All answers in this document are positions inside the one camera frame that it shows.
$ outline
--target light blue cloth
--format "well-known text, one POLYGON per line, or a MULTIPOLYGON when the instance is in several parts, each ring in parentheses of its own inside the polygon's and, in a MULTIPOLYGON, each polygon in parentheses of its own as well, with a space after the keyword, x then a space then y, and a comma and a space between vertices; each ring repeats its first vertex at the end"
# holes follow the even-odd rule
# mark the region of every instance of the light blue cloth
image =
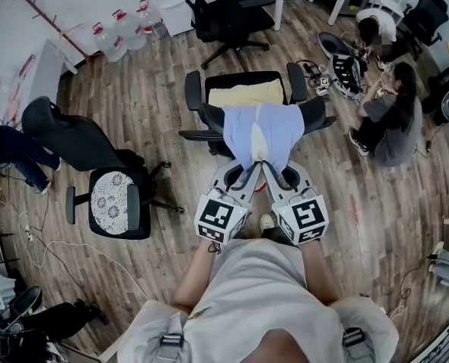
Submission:
POLYGON ((261 104, 225 106, 222 109, 224 142, 245 171, 253 166, 253 153, 256 154, 257 148, 256 131, 259 130, 261 134, 258 135, 262 137, 259 140, 264 139, 266 144, 267 157, 264 160, 278 174, 282 173, 288 164, 290 151, 305 131, 300 108, 297 105, 261 104))

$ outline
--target dark hair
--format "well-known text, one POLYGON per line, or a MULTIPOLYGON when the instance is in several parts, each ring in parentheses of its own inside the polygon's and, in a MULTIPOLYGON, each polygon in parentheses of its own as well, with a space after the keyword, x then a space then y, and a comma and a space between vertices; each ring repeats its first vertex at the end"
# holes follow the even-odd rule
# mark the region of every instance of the dark hair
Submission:
POLYGON ((405 131, 410 125, 414 114, 414 102, 416 101, 416 74, 413 68, 404 62, 394 68, 396 81, 401 81, 396 102, 385 114, 384 122, 388 129, 401 128, 405 131))
POLYGON ((379 24, 372 17, 363 19, 358 24, 359 36, 366 45, 373 42, 375 36, 379 35, 379 24))

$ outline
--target plastic water bottle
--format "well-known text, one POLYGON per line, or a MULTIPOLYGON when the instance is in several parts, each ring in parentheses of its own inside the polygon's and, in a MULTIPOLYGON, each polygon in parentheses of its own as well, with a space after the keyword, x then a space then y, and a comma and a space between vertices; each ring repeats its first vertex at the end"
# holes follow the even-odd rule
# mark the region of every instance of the plastic water bottle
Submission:
POLYGON ((146 34, 136 17, 117 10, 113 13, 117 22, 115 30, 124 39, 129 50, 138 50, 146 44, 146 34))
POLYGON ((104 53, 109 62, 117 62, 127 52, 124 39, 114 31, 107 31, 99 21, 93 27, 94 41, 97 48, 104 53))
POLYGON ((162 39, 168 35, 163 19, 159 15, 158 10, 150 6, 149 0, 141 0, 139 2, 139 9, 136 12, 139 23, 143 26, 145 33, 154 33, 158 39, 162 39))

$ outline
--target woman sitting on floor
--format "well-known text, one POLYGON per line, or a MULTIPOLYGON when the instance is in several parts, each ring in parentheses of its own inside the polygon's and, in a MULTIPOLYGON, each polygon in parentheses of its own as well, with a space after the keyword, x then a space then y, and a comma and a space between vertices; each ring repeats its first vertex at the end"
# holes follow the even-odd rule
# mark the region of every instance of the woman sitting on floor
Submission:
POLYGON ((358 110, 362 125, 348 133, 362 157, 372 152, 379 165, 387 167, 398 166, 413 155, 423 125, 413 68, 398 64, 394 79, 392 88, 378 81, 369 89, 358 110), (381 87, 386 94, 373 99, 381 87))

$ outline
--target white shirt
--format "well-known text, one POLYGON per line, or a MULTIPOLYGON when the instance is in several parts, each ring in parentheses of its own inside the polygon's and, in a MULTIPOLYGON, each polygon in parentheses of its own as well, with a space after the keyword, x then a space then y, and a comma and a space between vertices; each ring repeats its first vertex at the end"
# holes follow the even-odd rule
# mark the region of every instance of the white shirt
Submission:
POLYGON ((394 325, 370 299, 322 305, 305 288, 302 253, 270 240, 233 240, 216 256, 209 287, 190 316, 146 302, 119 347, 119 363, 238 363, 269 330, 284 329, 311 363, 342 363, 344 329, 367 335, 364 362, 389 362, 398 342, 394 325), (161 347, 165 334, 184 345, 161 347))
POLYGON ((390 14, 378 8, 368 8, 360 11, 355 17, 359 22, 368 17, 375 16, 379 19, 379 34, 391 42, 396 41, 396 23, 390 14))

